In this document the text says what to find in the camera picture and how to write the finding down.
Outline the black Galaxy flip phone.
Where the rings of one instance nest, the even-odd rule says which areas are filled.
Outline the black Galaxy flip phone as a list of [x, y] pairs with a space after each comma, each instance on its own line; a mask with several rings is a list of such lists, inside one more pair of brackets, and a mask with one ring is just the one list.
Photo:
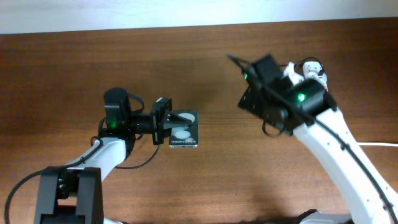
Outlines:
[[169, 137], [171, 148], [197, 147], [198, 146], [198, 113], [197, 110], [177, 110], [177, 115], [189, 119], [192, 124], [172, 128]]

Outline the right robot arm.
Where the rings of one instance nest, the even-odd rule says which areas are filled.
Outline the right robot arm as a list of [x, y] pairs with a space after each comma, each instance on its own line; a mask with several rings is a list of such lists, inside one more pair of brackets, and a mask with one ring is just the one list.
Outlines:
[[238, 106], [262, 119], [263, 126], [295, 136], [306, 146], [349, 208], [344, 215], [309, 210], [293, 218], [294, 223], [397, 223], [397, 192], [351, 134], [317, 58], [287, 65], [271, 55], [256, 62], [230, 59], [248, 83]]

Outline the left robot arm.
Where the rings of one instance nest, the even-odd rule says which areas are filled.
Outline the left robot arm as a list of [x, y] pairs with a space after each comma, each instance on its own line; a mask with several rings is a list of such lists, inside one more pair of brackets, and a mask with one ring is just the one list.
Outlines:
[[132, 110], [130, 100], [143, 100], [123, 88], [104, 94], [106, 116], [98, 135], [78, 159], [40, 174], [34, 223], [110, 223], [104, 217], [102, 182], [131, 154], [145, 134], [160, 147], [166, 138], [172, 147], [198, 146], [198, 113], [173, 110], [170, 98], [159, 98], [149, 114]]

